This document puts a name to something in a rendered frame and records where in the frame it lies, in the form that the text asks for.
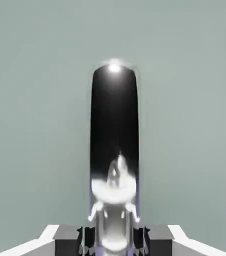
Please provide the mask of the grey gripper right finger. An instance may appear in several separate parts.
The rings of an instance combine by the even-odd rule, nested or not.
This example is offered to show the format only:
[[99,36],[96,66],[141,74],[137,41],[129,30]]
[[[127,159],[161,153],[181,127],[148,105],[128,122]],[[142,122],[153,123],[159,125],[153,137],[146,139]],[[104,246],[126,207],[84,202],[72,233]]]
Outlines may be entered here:
[[180,225],[137,224],[133,256],[226,256],[226,252],[189,238]]

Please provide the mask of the grey-green painted cabinet door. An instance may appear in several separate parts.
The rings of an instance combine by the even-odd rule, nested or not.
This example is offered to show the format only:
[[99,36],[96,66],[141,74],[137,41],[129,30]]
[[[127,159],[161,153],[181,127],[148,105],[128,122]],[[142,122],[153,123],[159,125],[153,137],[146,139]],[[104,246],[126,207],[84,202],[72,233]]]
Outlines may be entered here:
[[140,219],[226,252],[226,0],[0,0],[0,252],[87,219],[111,58],[138,71]]

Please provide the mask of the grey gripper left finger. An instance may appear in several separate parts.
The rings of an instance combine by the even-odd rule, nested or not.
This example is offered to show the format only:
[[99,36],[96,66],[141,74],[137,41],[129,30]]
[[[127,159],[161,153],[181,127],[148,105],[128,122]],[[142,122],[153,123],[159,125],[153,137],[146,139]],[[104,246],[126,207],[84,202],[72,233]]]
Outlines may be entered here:
[[49,224],[38,238],[1,251],[0,256],[96,256],[95,226]]

